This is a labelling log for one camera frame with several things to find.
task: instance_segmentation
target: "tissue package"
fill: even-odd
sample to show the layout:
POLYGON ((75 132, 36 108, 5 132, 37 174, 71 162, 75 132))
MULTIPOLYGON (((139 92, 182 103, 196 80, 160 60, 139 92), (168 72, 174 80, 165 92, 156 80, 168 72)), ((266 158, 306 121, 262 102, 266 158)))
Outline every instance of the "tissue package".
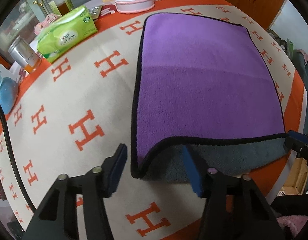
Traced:
POLYGON ((38 51, 53 63, 70 48, 97 32, 86 8, 79 6, 46 27, 38 35, 38 51))

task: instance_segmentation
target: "h pattern tablecloth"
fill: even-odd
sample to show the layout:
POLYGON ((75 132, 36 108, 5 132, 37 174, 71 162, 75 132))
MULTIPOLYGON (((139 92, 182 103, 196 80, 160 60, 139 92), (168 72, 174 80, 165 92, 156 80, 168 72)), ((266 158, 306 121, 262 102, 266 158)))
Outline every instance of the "h pattern tablecloth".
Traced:
MULTIPOLYGON (((262 27, 231 4, 224 0, 161 0, 147 12, 107 15, 96 22, 97 34, 52 65, 43 61, 27 76, 7 115, 17 167, 36 207, 59 174, 84 174, 101 165, 119 143, 130 147, 140 36, 144 20, 157 12, 203 15, 245 26, 275 82, 286 131, 303 130, 306 91, 300 76, 262 27)), ((250 173, 269 201, 284 182, 278 179, 288 158, 250 173)), ((130 157, 117 192, 105 199, 114 238, 193 239, 205 200, 187 184, 134 179, 129 166, 130 157)), ((26 229, 32 211, 13 173, 1 124, 0 176, 10 206, 26 229)), ((85 239, 82 204, 82 197, 77 196, 80 238, 85 239)))

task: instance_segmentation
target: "screw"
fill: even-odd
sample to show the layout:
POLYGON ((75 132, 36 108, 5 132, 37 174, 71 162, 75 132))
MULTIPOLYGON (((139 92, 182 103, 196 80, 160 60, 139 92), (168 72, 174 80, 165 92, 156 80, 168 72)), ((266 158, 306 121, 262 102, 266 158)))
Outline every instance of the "screw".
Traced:
POLYGON ((68 175, 65 174, 65 173, 63 173, 63 174, 60 174, 60 175, 58 176, 58 179, 59 179, 59 180, 64 180, 64 179, 66 179, 67 177, 68 177, 68 175))
POLYGON ((250 180, 251 180, 251 177, 248 176, 248 174, 244 174, 244 175, 242 176, 242 178, 243 178, 243 180, 245 180, 245 181, 250 181, 250 180))
POLYGON ((208 172, 209 174, 216 174, 216 173, 217 173, 217 169, 215 169, 215 168, 208 168, 208 169, 207 169, 207 172, 208 172))
POLYGON ((92 169, 92 172, 93 172, 93 173, 100 173, 100 172, 102 172, 102 171, 103 171, 102 167, 99 167, 99 166, 94 167, 94 168, 92 169))

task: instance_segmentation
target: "blue bottle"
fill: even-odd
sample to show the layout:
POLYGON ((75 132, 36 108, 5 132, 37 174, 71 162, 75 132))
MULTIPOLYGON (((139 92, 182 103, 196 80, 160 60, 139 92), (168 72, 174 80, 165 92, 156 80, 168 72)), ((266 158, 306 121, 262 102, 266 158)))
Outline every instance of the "blue bottle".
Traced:
POLYGON ((2 77, 0 71, 0 105, 4 114, 9 114, 18 94, 18 83, 8 77, 2 77))

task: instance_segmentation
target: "pink flower decoration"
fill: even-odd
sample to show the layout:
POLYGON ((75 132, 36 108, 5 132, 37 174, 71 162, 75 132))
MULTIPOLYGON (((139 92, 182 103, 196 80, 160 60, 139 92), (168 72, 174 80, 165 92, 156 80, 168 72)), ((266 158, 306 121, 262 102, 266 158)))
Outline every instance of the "pink flower decoration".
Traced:
POLYGON ((42 31, 43 28, 48 27, 49 25, 51 25, 54 21, 58 20, 61 17, 61 15, 57 15, 54 13, 48 14, 45 18, 45 20, 43 20, 41 23, 38 23, 35 26, 35 34, 38 35, 40 34, 40 32, 42 31))

